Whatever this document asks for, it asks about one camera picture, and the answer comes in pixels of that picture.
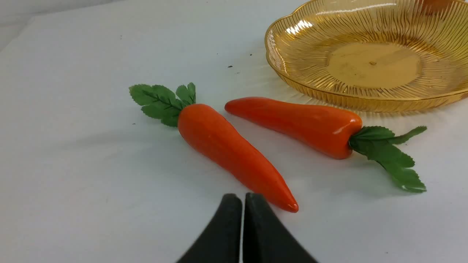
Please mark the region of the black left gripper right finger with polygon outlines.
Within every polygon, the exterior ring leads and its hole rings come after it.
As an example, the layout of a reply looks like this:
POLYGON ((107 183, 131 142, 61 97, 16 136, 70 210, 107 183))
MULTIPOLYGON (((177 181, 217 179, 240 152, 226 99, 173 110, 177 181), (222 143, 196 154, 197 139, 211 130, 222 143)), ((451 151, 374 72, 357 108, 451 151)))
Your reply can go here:
POLYGON ((242 251, 244 263, 317 262, 257 193, 245 196, 242 251))

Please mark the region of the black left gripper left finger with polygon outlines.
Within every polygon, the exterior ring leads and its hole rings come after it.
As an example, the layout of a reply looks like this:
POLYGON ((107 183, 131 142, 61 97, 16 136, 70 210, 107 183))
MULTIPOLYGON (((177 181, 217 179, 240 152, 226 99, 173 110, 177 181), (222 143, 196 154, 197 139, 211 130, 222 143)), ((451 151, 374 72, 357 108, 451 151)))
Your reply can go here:
POLYGON ((238 263, 241 239, 242 202, 225 194, 212 219, 179 263, 238 263))

